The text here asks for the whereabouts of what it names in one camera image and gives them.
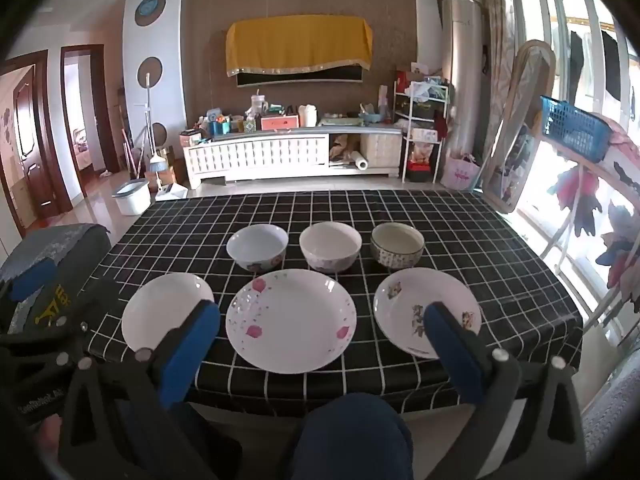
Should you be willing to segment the person's left hand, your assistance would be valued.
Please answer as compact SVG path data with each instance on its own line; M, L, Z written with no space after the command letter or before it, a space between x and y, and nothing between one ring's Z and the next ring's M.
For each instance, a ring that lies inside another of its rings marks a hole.
M47 456L47 458L52 458L52 460L58 458L61 428L62 418L58 416L58 414L53 414L40 424L36 432L36 442L39 452Z

